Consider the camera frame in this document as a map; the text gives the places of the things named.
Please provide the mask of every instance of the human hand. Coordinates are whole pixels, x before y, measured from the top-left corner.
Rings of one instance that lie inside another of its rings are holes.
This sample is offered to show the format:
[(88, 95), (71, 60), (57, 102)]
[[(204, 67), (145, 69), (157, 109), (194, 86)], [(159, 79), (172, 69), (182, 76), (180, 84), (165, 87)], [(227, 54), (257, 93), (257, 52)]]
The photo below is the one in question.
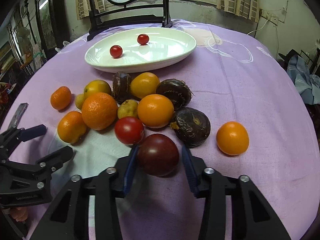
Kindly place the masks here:
[(28, 218), (28, 210), (26, 207), (11, 208), (10, 215), (17, 222), (25, 221)]

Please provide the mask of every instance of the wall socket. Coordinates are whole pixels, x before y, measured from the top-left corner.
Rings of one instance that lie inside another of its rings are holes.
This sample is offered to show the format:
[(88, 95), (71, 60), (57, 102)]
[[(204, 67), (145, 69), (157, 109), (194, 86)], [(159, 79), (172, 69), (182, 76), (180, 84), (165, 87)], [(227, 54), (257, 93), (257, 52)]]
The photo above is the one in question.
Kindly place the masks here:
[(279, 17), (277, 15), (271, 14), (268, 11), (262, 10), (261, 17), (267, 19), (268, 21), (272, 22), (275, 25), (279, 23)]

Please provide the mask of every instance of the white plate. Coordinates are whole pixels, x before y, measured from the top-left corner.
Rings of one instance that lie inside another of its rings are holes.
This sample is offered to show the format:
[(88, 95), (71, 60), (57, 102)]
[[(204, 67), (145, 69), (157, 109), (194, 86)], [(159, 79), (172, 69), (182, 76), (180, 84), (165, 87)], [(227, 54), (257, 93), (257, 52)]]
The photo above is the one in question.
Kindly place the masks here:
[[(137, 37), (143, 33), (150, 38), (147, 45), (137, 42)], [(122, 47), (120, 58), (110, 55), (109, 50), (113, 45)], [(105, 72), (143, 72), (175, 64), (186, 58), (196, 46), (196, 40), (183, 31), (147, 27), (122, 31), (98, 41), (88, 49), (84, 59), (94, 68)]]

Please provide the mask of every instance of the dark red tomato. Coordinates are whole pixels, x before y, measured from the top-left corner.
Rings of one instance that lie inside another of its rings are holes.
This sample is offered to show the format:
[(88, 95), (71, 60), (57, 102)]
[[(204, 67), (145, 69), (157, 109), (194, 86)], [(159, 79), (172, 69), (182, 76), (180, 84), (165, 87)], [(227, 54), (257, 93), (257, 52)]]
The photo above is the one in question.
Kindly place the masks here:
[(137, 42), (141, 45), (146, 45), (149, 42), (149, 36), (146, 34), (140, 34), (137, 38)]
[(122, 48), (119, 45), (113, 45), (110, 48), (110, 54), (114, 58), (119, 58), (122, 55)]
[(116, 122), (115, 133), (123, 144), (134, 145), (144, 138), (144, 127), (138, 118), (127, 116)]
[(178, 148), (169, 137), (155, 133), (145, 138), (140, 145), (137, 161), (145, 173), (166, 176), (178, 165)]

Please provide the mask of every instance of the purple tablecloth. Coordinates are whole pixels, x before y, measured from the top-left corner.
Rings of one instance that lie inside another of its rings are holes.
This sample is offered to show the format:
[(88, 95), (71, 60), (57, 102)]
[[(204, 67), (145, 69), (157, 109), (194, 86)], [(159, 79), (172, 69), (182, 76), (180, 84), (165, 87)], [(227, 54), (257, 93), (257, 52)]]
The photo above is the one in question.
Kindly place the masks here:
[[(58, 87), (68, 86), (72, 93), (79, 94), (94, 79), (111, 84), (112, 75), (90, 67), (84, 54), (95, 42), (128, 28), (133, 26), (104, 31), (89, 42), (85, 35), (36, 72), (12, 105), (1, 131), (8, 127), (18, 105), (28, 102), (19, 127), (44, 124), (48, 132), (42, 138), (21, 143), (11, 160), (34, 163), (47, 154), (57, 124), (66, 113), (54, 110), (49, 102)], [(267, 48), (250, 36), (182, 20), (175, 20), (173, 28), (193, 35), (198, 47), (185, 60), (154, 73), (160, 80), (184, 80), (194, 94), (189, 106), (204, 112), (211, 121), (209, 138), (192, 153), (223, 175), (250, 176), (292, 240), (299, 240), (313, 222), (319, 205), (320, 155), (312, 121), (292, 81)], [(236, 157), (222, 154), (215, 140), (218, 128), (232, 120), (242, 123), (250, 137), (247, 152)], [(172, 130), (162, 132), (181, 149)], [(108, 145), (99, 147), (108, 151)], [(226, 239), (231, 239), (230, 200), (227, 202)], [(46, 207), (29, 209), (29, 236)], [(145, 176), (138, 197), (120, 217), (123, 239), (196, 240), (203, 209), (204, 200), (191, 194), (181, 163), (170, 178)], [(89, 232), (94, 239), (94, 228), (90, 227)]]

